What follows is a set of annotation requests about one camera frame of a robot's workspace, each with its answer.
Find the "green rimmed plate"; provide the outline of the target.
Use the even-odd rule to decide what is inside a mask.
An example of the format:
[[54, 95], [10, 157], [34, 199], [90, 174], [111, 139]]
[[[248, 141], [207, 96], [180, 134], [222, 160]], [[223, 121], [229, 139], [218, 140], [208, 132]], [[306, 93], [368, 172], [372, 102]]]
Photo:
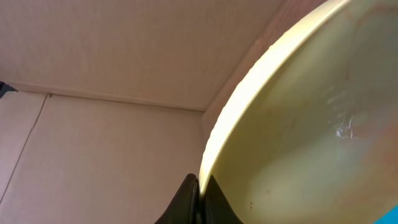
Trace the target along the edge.
[[207, 140], [222, 223], [375, 223], [397, 206], [397, 0], [327, 1], [248, 71]]

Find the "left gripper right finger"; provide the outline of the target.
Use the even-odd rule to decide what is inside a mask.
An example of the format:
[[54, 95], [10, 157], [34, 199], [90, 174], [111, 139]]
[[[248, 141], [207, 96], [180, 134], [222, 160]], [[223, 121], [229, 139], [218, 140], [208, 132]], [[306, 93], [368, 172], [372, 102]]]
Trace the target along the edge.
[[203, 197], [203, 222], [206, 224], [243, 224], [212, 175]]

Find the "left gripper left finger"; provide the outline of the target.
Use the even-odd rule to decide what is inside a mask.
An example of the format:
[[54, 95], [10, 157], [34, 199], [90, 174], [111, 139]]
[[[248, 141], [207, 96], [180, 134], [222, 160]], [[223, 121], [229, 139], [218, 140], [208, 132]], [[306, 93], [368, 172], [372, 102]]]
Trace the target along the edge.
[[195, 224], [198, 193], [196, 175], [187, 174], [169, 206], [155, 224]]

